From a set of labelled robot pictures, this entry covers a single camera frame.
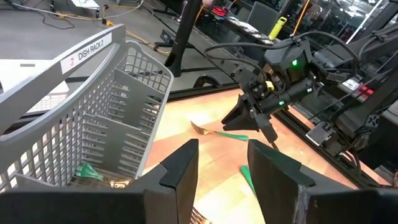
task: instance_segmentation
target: sticker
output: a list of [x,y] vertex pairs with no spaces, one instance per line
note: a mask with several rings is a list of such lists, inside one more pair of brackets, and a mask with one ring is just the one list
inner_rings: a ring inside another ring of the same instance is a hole
[[93,43],[90,43],[86,47],[83,47],[81,50],[62,59],[61,60],[62,75],[69,72],[77,65],[81,64],[85,60],[95,55],[95,53],[105,48],[111,42],[112,42],[112,34],[108,34],[103,38],[96,40]]
[[360,84],[357,83],[355,80],[349,79],[342,83],[345,87],[349,88],[350,90],[356,90]]

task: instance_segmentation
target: wire basket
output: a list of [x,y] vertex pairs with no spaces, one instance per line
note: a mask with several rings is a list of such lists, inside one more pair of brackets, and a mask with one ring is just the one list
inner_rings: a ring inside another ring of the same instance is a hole
[[0,192],[24,185],[87,185],[75,176],[82,162],[116,180],[142,174],[173,75],[138,43],[125,41],[125,31],[122,25],[114,26],[84,40],[40,75],[0,95],[4,133],[59,83],[109,49],[101,65],[66,100],[0,136]]

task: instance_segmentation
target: dish rack label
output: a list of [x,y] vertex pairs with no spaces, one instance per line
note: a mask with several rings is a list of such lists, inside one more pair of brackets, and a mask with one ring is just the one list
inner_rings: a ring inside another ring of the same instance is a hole
[[61,61],[62,75],[69,72],[80,63],[92,57],[99,50],[103,49],[112,42],[112,33],[96,40],[95,42],[83,47],[81,50],[67,56]]

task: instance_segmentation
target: green handle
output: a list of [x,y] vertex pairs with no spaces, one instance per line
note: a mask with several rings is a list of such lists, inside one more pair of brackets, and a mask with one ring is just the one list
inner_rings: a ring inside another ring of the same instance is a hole
[[242,172],[244,178],[246,179],[246,181],[248,182],[250,188],[253,190],[254,194],[256,194],[255,191],[254,191],[253,182],[251,181],[249,167],[248,166],[241,166],[241,172]]
[[248,141],[249,140],[249,136],[245,136],[242,134],[228,134],[228,133],[223,133],[223,132],[216,132],[219,135],[225,136],[225,137],[230,137],[230,138],[234,138],[234,139],[238,139],[238,140],[242,140],[242,141]]

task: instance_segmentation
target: green-handled fork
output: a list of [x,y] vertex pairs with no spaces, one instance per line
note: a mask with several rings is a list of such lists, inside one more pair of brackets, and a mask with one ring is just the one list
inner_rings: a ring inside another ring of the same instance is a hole
[[199,134],[216,133],[216,134],[219,134],[219,135],[222,135],[222,136],[226,136],[226,137],[229,137],[229,138],[238,139],[238,140],[242,140],[242,141],[248,141],[249,140],[248,136],[245,136],[245,135],[242,135],[242,134],[228,134],[228,133],[224,133],[224,132],[221,132],[221,131],[209,131],[207,129],[204,129],[204,128],[201,128],[201,127],[195,125],[192,121],[191,121],[191,125],[194,128],[194,130],[197,133],[199,133]]

